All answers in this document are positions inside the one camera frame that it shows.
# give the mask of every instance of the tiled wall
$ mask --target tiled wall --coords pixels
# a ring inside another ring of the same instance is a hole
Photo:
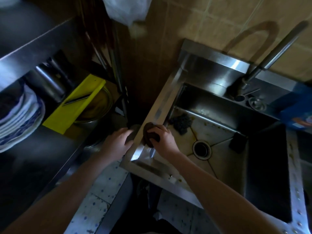
[[[117,25],[129,96],[149,109],[184,38],[259,63],[305,19],[312,22],[312,0],[153,0],[146,21],[138,23],[143,30],[132,30],[132,38]],[[271,69],[312,79],[312,23]]]

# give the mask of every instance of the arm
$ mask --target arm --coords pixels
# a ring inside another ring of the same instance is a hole
[[[159,134],[159,143],[151,139],[155,149],[183,176],[222,233],[280,233],[254,205],[182,154],[166,127],[148,132]]]
[[[67,181],[46,194],[2,233],[63,234],[95,179],[131,147],[133,141],[125,144],[131,132],[122,128],[108,136],[99,153],[94,154]]]

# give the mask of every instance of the stack of plates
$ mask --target stack of plates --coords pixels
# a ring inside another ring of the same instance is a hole
[[[24,84],[18,103],[0,119],[0,153],[31,135],[41,124],[44,114],[44,102]]]

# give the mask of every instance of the faucet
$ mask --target faucet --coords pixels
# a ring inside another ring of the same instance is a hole
[[[241,98],[243,90],[249,86],[249,82],[261,71],[269,69],[281,55],[298,39],[299,34],[305,30],[309,22],[304,20],[298,23],[285,38],[263,59],[263,61],[249,74],[237,79],[228,87],[228,93],[234,98]]]

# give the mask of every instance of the stainless steel sink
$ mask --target stainless steel sink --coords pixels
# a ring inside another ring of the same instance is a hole
[[[185,40],[180,67],[168,78],[143,125],[167,126],[186,156],[265,213],[285,233],[309,233],[296,133],[276,117],[297,82],[260,73],[250,90],[267,105],[253,110],[247,100],[236,102],[227,87],[244,75],[248,63]],[[184,135],[169,124],[187,114],[192,122]],[[201,207],[184,178],[143,141],[143,126],[121,166]]]

